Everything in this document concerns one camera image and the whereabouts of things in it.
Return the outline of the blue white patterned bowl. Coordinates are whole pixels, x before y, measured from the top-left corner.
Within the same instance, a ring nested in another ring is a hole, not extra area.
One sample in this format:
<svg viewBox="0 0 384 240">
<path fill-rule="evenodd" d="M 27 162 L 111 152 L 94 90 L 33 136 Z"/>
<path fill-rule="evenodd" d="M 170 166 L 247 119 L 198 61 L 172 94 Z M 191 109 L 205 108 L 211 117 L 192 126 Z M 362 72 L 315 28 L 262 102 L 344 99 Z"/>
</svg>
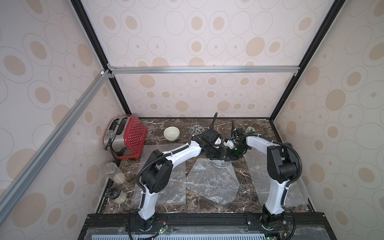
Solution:
<svg viewBox="0 0 384 240">
<path fill-rule="evenodd" d="M 232 165 L 232 162 L 230 162 L 230 161 L 226 162 L 223 160 L 212 160 L 212 162 L 213 162 L 215 167 L 221 168 L 221 169 L 227 168 L 227 167 Z"/>
</svg>

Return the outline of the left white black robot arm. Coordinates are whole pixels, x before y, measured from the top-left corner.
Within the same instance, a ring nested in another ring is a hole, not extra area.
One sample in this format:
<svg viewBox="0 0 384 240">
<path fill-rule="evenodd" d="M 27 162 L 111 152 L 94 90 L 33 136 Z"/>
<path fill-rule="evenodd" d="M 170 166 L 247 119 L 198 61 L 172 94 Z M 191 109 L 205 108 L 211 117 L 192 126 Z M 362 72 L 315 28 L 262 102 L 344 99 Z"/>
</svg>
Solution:
<svg viewBox="0 0 384 240">
<path fill-rule="evenodd" d="M 185 161 L 199 156 L 201 153 L 204 153 L 206 158 L 211 160 L 222 160 L 225 156 L 223 147 L 200 146 L 196 141 L 190 141 L 166 152 L 154 150 L 150 154 L 147 162 L 139 171 L 136 180 L 137 185 L 142 189 L 142 199 L 139 207 L 141 220 L 147 221 L 154 216 L 158 194 L 167 186 L 173 169 Z"/>
</svg>

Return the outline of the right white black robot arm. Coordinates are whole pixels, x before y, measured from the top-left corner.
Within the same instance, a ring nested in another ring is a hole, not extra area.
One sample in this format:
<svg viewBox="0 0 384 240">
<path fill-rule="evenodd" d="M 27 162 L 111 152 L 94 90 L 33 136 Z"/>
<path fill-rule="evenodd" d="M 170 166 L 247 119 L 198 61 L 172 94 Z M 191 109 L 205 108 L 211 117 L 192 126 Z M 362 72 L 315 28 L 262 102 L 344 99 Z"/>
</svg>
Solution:
<svg viewBox="0 0 384 240">
<path fill-rule="evenodd" d="M 264 218 L 282 218 L 290 185 L 302 174 L 302 161 L 289 143 L 269 140 L 259 134 L 246 134 L 224 140 L 227 157 L 235 160 L 252 148 L 267 156 L 267 171 L 271 178 L 268 199 L 263 206 Z"/>
</svg>

